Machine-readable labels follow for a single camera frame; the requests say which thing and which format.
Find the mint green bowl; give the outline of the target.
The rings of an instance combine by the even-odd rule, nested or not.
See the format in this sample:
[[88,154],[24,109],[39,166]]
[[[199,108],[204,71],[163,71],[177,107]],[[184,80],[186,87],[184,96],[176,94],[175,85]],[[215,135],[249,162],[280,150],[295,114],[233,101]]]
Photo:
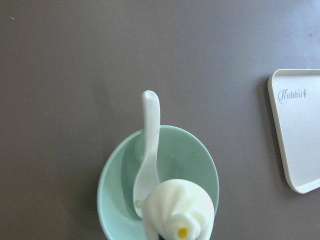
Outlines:
[[[145,151],[144,130],[126,137],[107,159],[97,187],[96,206],[101,228],[109,240],[146,239],[135,212],[133,187]],[[219,206],[220,184],[214,160],[203,143],[188,131],[161,125],[157,153],[161,182],[185,179],[200,185]]]

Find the white steamed bun toy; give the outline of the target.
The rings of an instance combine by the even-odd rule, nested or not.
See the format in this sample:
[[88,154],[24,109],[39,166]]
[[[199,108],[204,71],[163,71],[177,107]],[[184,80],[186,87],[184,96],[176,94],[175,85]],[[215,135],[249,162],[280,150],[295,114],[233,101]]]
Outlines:
[[142,205],[148,240],[209,240],[214,220],[215,208],[208,193],[184,179],[160,183]]

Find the cream rabbit serving tray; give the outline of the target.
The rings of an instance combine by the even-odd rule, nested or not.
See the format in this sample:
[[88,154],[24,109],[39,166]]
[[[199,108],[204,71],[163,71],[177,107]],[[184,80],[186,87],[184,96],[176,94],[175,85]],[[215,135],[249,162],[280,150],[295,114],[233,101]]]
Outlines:
[[267,89],[290,188],[306,194],[320,187],[320,71],[278,69]]

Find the white ceramic soup spoon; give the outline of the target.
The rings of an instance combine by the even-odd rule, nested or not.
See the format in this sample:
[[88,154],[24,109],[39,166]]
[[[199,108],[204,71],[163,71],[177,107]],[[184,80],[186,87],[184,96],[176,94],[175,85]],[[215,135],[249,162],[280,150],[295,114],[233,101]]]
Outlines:
[[142,218],[142,207],[147,196],[160,183],[157,170],[160,138],[160,100],[152,90],[141,96],[144,120],[144,155],[133,185],[133,205],[136,214]]

